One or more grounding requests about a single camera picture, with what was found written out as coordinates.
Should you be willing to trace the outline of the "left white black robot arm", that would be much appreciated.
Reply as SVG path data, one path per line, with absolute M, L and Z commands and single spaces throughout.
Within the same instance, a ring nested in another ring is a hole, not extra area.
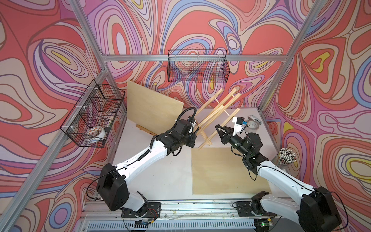
M 96 191 L 110 211 L 124 208 L 142 213 L 147 210 L 146 198 L 140 192 L 130 192 L 128 183 L 158 160 L 168 155 L 178 156 L 183 147 L 194 148 L 199 130 L 196 114 L 195 107 L 183 110 L 170 129 L 152 137 L 147 148 L 117 165 L 104 165 L 95 179 Z

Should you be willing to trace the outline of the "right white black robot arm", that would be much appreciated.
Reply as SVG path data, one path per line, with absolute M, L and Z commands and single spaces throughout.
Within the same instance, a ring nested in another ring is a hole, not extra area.
M 299 181 L 277 167 L 261 154 L 263 144 L 258 134 L 250 132 L 241 138 L 231 127 L 216 125 L 215 129 L 222 144 L 229 144 L 238 151 L 250 174 L 266 179 L 291 198 L 288 201 L 261 191 L 251 199 L 249 208 L 252 214 L 277 214 L 297 223 L 306 232 L 339 229 L 342 219 L 331 191 Z

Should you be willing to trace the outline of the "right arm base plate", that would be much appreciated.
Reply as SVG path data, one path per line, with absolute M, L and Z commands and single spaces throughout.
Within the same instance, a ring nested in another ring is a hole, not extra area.
M 275 213 L 263 211 L 262 213 L 254 212 L 251 201 L 237 201 L 232 204 L 232 207 L 237 210 L 239 217 L 269 217 L 277 216 Z

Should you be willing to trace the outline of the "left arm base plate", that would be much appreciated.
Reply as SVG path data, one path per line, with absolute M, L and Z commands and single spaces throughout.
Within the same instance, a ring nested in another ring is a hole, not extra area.
M 145 203 L 138 211 L 121 208 L 122 218 L 152 218 L 157 219 L 161 214 L 161 202 Z

